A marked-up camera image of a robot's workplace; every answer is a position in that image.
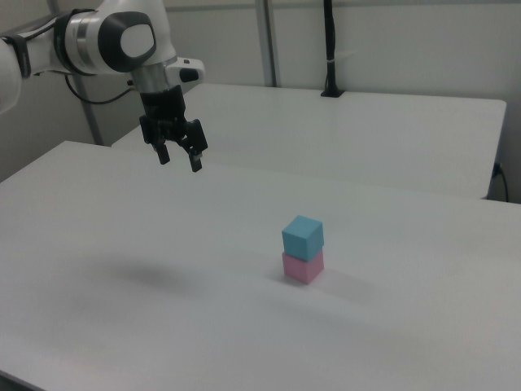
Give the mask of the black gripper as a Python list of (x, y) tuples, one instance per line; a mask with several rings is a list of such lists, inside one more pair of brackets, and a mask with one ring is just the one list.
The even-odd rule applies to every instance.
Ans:
[(200, 121), (185, 117), (185, 100), (180, 86), (158, 93), (140, 94), (145, 114), (139, 118), (145, 143), (153, 146), (160, 163), (170, 162), (166, 141), (179, 143), (189, 156), (194, 173), (203, 168), (203, 151), (208, 143)]

